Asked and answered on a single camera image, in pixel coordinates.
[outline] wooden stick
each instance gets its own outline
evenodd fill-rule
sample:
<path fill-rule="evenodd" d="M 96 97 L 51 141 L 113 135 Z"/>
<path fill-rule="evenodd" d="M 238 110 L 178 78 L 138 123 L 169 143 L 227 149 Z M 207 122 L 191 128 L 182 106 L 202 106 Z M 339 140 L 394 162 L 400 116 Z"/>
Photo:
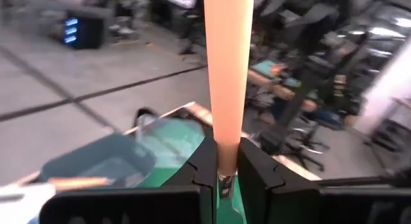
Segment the wooden stick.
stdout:
<path fill-rule="evenodd" d="M 254 0 L 204 0 L 218 172 L 235 175 L 243 122 Z"/>

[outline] blue led light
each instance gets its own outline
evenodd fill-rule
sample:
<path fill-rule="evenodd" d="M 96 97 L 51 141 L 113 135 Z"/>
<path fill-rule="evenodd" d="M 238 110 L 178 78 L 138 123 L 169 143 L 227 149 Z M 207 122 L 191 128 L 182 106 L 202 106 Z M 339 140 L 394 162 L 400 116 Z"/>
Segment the blue led light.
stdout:
<path fill-rule="evenodd" d="M 66 21 L 66 26 L 72 26 L 77 24 L 78 20 L 77 19 L 69 19 Z"/>
<path fill-rule="evenodd" d="M 77 39 L 77 38 L 76 38 L 75 36 L 71 36 L 71 37 L 65 38 L 65 39 L 64 39 L 64 42 L 65 42 L 66 44 L 68 44 L 68 43 L 71 43 L 71 42 L 75 41 L 76 39 Z"/>
<path fill-rule="evenodd" d="M 77 32 L 77 28 L 69 28 L 66 30 L 66 35 L 70 35 Z"/>

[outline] concrete floor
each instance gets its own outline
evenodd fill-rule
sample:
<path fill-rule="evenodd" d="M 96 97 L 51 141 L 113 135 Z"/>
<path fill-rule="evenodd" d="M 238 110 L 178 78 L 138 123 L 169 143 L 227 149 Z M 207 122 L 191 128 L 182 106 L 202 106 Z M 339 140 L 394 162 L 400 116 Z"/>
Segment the concrete floor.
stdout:
<path fill-rule="evenodd" d="M 207 69 L 178 74 L 135 87 L 102 94 L 95 92 L 166 76 L 198 67 L 174 55 L 177 43 L 172 35 L 157 28 L 137 43 L 107 46 L 101 51 L 73 52 L 47 39 L 24 37 L 9 30 L 0 31 L 0 47 L 14 53 L 72 98 L 104 117 L 119 130 L 128 130 L 139 107 L 167 112 L 190 101 L 210 108 Z M 53 157 L 69 152 L 107 134 L 101 123 L 73 104 L 64 104 L 65 95 L 51 90 L 28 74 L 24 66 L 0 48 L 0 117 L 16 110 L 63 101 L 60 106 L 0 122 L 0 185 L 38 170 Z M 255 132 L 252 115 L 246 114 L 244 129 Z M 320 130 L 320 138 L 332 144 L 330 153 L 317 156 L 326 172 L 312 170 L 322 178 L 378 175 L 371 152 L 361 139 L 348 132 Z"/>

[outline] orange foam tube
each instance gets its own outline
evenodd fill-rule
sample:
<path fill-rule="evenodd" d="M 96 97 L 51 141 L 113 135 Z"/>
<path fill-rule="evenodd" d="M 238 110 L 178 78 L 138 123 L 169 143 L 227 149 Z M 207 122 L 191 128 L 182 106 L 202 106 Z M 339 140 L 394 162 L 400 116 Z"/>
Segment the orange foam tube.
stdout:
<path fill-rule="evenodd" d="M 204 0 L 207 61 L 218 172 L 236 173 L 254 0 Z"/>

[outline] workbench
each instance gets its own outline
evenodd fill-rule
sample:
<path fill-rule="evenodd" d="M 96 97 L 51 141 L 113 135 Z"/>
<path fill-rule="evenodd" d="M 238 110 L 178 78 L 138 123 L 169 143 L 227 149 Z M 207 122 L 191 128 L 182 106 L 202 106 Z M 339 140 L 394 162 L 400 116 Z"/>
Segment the workbench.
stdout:
<path fill-rule="evenodd" d="M 203 121 L 203 122 L 205 122 L 209 125 L 213 124 L 213 117 L 212 117 L 210 111 L 208 111 L 208 109 L 202 107 L 201 105 L 199 105 L 195 102 L 188 103 L 188 104 L 183 105 L 179 108 L 176 108 L 175 110 L 167 112 L 167 113 L 163 114 L 162 117 L 167 116 L 168 114 L 171 114 L 174 111 L 176 111 L 180 108 L 183 108 L 183 107 L 186 110 L 190 111 L 195 117 L 199 118 L 201 121 Z M 134 133 L 137 129 L 138 129 L 138 127 L 134 127 L 132 129 L 128 130 L 127 132 L 125 132 L 124 134 L 125 135 L 130 135 L 130 134 Z M 243 133 L 242 136 L 247 137 L 247 138 L 249 137 L 249 135 L 246 134 L 246 133 Z M 282 155 L 273 156 L 273 159 L 275 159 L 276 161 L 278 161 L 281 164 L 285 165 L 286 167 L 288 167 L 292 171 L 298 173 L 302 177 L 307 178 L 308 180 L 321 180 L 320 177 L 318 177 L 317 175 L 311 173 L 307 169 L 304 169 L 302 166 L 298 165 L 297 163 L 295 163 L 294 161 L 290 160 L 289 158 L 287 158 L 285 156 L 282 156 Z M 35 183 L 37 181 L 37 178 L 38 178 L 39 174 L 40 174 L 40 171 L 36 171 L 36 172 L 26 176 L 26 177 L 23 177 L 23 178 L 19 179 L 18 181 L 14 182 L 14 183 L 19 184 L 19 185 Z"/>

